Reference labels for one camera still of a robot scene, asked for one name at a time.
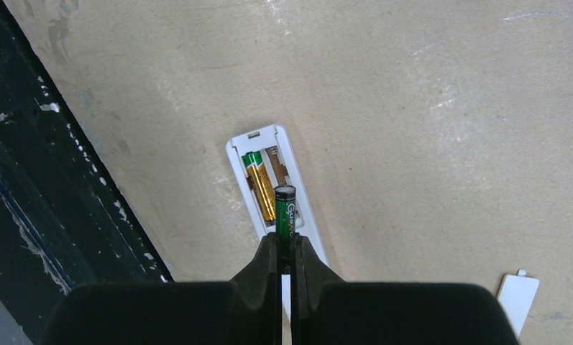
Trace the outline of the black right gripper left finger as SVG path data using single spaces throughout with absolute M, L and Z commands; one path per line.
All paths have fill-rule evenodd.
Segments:
M 217 282 L 112 282 L 69 293 L 41 344 L 281 344 L 279 240 Z

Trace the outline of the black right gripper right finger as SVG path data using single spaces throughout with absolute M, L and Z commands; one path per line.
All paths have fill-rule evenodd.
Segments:
M 310 240 L 290 245 L 294 344 L 517 344 L 483 287 L 461 283 L 346 282 Z

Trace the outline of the green black battery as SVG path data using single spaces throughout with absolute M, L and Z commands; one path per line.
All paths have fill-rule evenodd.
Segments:
M 278 236 L 280 267 L 283 275 L 290 274 L 290 242 L 295 233 L 296 188 L 279 185 L 275 192 L 275 233 Z

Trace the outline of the gold battery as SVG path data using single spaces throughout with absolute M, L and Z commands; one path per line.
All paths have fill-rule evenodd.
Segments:
M 248 177 L 251 178 L 253 191 L 260 205 L 264 221 L 276 220 L 275 194 L 260 151 L 248 152 L 242 156 Z

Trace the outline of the white air conditioner remote control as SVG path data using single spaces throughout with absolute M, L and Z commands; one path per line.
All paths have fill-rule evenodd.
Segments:
M 321 309 L 331 269 L 288 133 L 272 124 L 232 137 L 226 153 L 260 245 L 227 283 L 229 332 L 238 343 L 327 344 Z

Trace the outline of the white battery compartment cover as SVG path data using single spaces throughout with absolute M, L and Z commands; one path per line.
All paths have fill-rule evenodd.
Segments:
M 502 279 L 497 300 L 517 338 L 523 330 L 539 285 L 540 280 L 529 277 L 524 269 L 519 269 L 515 274 L 506 274 Z

